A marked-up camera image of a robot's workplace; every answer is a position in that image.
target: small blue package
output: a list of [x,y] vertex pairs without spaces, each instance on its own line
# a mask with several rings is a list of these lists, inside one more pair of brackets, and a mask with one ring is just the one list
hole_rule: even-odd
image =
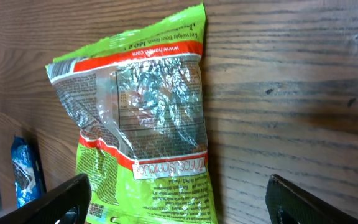
[[39,162],[34,150],[24,141],[16,137],[11,147],[17,207],[40,198],[45,192]]

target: wood grain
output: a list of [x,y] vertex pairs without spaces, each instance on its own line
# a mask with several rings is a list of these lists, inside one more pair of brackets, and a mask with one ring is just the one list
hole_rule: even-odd
[[[15,205],[14,134],[37,140],[48,189],[74,175],[79,129],[44,65],[198,3],[0,1],[5,208]],[[205,7],[204,112],[221,223],[270,223],[270,174],[358,218],[358,1],[224,0]]]

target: candy bag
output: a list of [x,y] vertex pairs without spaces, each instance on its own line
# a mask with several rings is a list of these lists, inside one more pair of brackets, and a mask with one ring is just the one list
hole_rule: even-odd
[[200,4],[47,65],[81,128],[88,222],[217,223],[198,66],[204,24]]

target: black object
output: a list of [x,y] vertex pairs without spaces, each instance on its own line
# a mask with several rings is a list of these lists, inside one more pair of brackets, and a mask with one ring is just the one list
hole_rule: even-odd
[[59,224],[84,223],[91,201],[88,176],[80,174],[40,199],[0,218],[0,224]]
[[266,205],[273,224],[358,224],[358,219],[279,175],[270,176]]

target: wooden surface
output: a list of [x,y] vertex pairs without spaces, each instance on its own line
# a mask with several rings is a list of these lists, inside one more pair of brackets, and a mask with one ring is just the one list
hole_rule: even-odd
[[[14,134],[37,141],[49,190],[74,175],[79,128],[44,66],[198,2],[0,1],[5,208],[16,200]],[[221,223],[270,223],[270,174],[358,218],[358,3],[227,0],[205,8],[204,112]]]

